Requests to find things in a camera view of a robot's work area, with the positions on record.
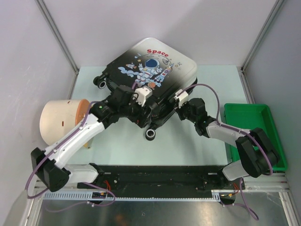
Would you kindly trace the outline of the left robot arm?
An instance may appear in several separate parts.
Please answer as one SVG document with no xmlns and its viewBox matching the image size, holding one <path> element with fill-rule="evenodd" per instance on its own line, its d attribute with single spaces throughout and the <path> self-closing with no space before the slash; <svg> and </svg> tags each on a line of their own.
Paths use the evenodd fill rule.
<svg viewBox="0 0 301 226">
<path fill-rule="evenodd" d="M 44 150 L 31 152 L 33 173 L 51 192 L 56 192 L 67 183 L 89 183 L 93 188 L 103 185 L 104 177 L 96 166 L 69 165 L 69 159 L 88 141 L 103 132 L 119 118 L 143 122 L 150 113 L 145 107 L 152 95 L 148 86 L 132 89 L 118 86 L 107 98 L 94 101 L 84 119 L 68 134 Z"/>
</svg>

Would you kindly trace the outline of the white black space suitcase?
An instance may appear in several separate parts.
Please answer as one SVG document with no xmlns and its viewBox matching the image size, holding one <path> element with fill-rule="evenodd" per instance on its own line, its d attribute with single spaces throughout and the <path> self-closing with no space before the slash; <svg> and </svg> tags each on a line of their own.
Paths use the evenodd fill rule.
<svg viewBox="0 0 301 226">
<path fill-rule="evenodd" d="M 175 93 L 197 83 L 196 70 L 196 62 L 189 57 L 155 38 L 145 38 L 110 62 L 93 83 L 111 93 L 120 85 L 151 88 L 145 106 L 152 107 L 153 113 L 145 137 L 152 141 L 155 130 L 175 113 Z"/>
</svg>

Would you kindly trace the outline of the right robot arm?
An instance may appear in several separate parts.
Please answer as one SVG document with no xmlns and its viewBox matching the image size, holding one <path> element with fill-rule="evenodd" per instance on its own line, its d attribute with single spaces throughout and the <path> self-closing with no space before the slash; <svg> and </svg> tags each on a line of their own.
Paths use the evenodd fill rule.
<svg viewBox="0 0 301 226">
<path fill-rule="evenodd" d="M 217 139 L 237 148 L 239 160 L 223 167 L 222 174 L 217 177 L 220 188 L 228 189 L 238 178 L 257 178 L 273 173 L 273 166 L 279 162 L 280 155 L 263 129 L 241 129 L 221 123 L 207 114 L 201 98 L 174 99 L 180 120 L 192 122 L 199 136 Z"/>
</svg>

